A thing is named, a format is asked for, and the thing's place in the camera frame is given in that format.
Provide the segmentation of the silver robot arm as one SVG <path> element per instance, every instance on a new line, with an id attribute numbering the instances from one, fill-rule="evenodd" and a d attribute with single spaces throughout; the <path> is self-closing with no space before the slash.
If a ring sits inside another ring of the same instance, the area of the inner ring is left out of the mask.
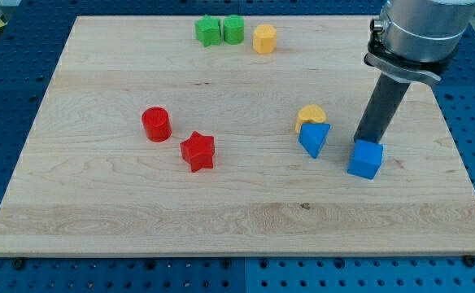
<path id="1" fill-rule="evenodd" d="M 370 22 L 364 62 L 399 83 L 434 86 L 474 13 L 475 0 L 387 0 Z"/>

